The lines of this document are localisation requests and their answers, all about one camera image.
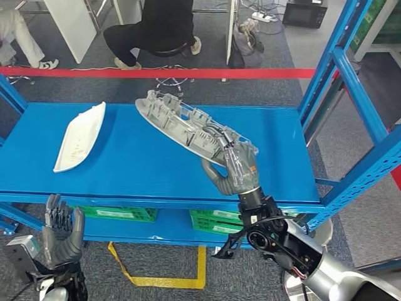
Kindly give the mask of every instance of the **stool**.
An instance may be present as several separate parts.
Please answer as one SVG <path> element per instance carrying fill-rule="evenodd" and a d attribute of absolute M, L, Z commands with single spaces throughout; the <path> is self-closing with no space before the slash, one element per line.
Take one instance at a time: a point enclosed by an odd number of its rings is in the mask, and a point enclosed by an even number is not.
<path fill-rule="evenodd" d="M 158 56 L 160 58 L 168 58 L 168 65 L 161 67 L 161 70 L 169 70 L 169 69 L 187 69 L 181 65 L 178 64 L 173 64 L 171 62 L 171 58 L 173 56 L 182 54 L 182 56 L 185 56 L 183 52 L 189 48 L 190 45 L 188 45 L 188 42 L 185 42 L 181 46 L 179 46 L 176 49 L 173 50 L 168 50 L 168 51 L 149 51 L 150 54 Z M 158 85 L 156 88 L 159 88 L 161 85 L 162 86 L 167 86 L 167 87 L 177 87 L 179 90 L 179 97 L 182 97 L 183 95 L 182 91 L 181 90 L 181 84 L 185 83 L 188 80 L 188 78 L 176 80 L 173 77 L 169 77 L 169 78 L 156 78 L 156 81 L 158 82 Z"/>

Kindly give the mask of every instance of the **white sneaker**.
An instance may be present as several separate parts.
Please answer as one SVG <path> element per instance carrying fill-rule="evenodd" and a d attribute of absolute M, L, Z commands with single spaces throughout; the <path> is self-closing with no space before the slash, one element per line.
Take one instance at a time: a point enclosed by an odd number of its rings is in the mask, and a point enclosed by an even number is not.
<path fill-rule="evenodd" d="M 202 47 L 202 43 L 201 43 L 201 39 L 197 37 L 197 36 L 194 36 L 194 37 L 194 44 L 191 46 L 191 52 L 192 53 L 192 55 L 197 55 L 201 52 L 201 48 Z"/>
<path fill-rule="evenodd" d="M 39 61 L 38 67 L 39 69 L 54 69 L 59 65 L 59 60 L 56 59 L 54 61 Z"/>
<path fill-rule="evenodd" d="M 135 64 L 135 66 L 127 66 L 127 65 L 124 64 L 124 62 L 122 62 L 121 60 L 120 60 L 119 58 L 115 58 L 114 59 L 114 63 L 117 67 L 118 67 L 118 68 L 120 68 L 121 70 L 139 70 L 139 69 L 142 69 L 142 66 L 139 63 L 138 63 L 138 62 L 136 62 Z"/>

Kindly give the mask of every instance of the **gray robotic hand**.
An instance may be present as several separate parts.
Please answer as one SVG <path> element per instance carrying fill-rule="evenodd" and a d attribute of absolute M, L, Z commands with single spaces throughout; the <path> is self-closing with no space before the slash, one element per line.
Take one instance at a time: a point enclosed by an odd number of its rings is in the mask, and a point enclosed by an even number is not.
<path fill-rule="evenodd" d="M 224 153 L 227 176 L 221 175 L 217 169 L 206 159 L 202 166 L 206 174 L 224 195 L 243 194 L 259 187 L 259 176 L 255 154 L 257 149 L 250 142 L 234 142 L 225 132 L 216 130 L 204 131 L 213 134 Z"/>
<path fill-rule="evenodd" d="M 51 194 L 46 203 L 46 226 L 42 227 L 44 254 L 51 268 L 78 262 L 82 257 L 85 216 L 79 208 L 72 209 L 62 201 L 60 194 Z"/>

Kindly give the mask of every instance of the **red rope barrier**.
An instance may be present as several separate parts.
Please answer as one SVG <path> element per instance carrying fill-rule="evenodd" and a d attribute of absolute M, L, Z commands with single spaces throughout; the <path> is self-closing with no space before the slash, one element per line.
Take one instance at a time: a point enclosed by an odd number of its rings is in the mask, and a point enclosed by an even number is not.
<path fill-rule="evenodd" d="M 204 79 L 298 79 L 311 78 L 314 69 L 265 68 L 265 69 L 171 69 L 171 70 L 41 70 L 25 67 L 0 67 L 0 74 L 27 77 L 92 77 L 92 78 L 204 78 Z"/>

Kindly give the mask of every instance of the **blue metal shelf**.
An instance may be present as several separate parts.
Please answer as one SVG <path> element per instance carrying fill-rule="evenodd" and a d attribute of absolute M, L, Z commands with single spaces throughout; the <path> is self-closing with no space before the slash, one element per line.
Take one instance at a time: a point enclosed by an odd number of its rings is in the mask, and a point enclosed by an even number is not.
<path fill-rule="evenodd" d="M 314 229 L 401 162 L 401 127 L 387 134 L 346 56 L 370 3 L 347 0 L 298 109 L 200 108 L 259 147 L 257 163 L 265 193 L 284 210 L 310 213 L 306 220 Z M 339 181 L 314 179 L 304 130 L 317 124 L 311 117 L 336 70 L 374 146 Z M 214 246 L 225 237 L 194 231 L 188 209 L 237 209 L 237 196 L 219 194 L 203 173 L 198 157 L 155 130 L 133 105 L 107 105 L 99 137 L 85 161 L 54 174 L 53 166 L 68 123 L 92 104 L 28 104 L 1 75 L 0 97 L 22 114 L 7 140 L 0 139 L 0 214 L 40 230 L 41 221 L 6 202 L 44 203 L 50 193 L 61 193 L 73 205 L 163 208 L 155 224 L 88 218 L 85 235 L 90 240 Z M 320 198 L 316 182 L 332 189 Z"/>
<path fill-rule="evenodd" d="M 43 202 L 57 192 L 78 204 L 237 209 L 237 196 L 221 195 L 203 173 L 197 156 L 155 130 L 134 105 L 107 105 L 98 140 L 86 160 L 54 174 L 53 166 L 68 123 L 91 106 L 29 104 L 2 149 L 0 198 L 22 201 L 29 194 Z M 302 203 L 302 210 L 308 203 L 319 204 L 295 109 L 200 108 L 258 146 L 265 191 L 292 209 L 296 203 Z"/>

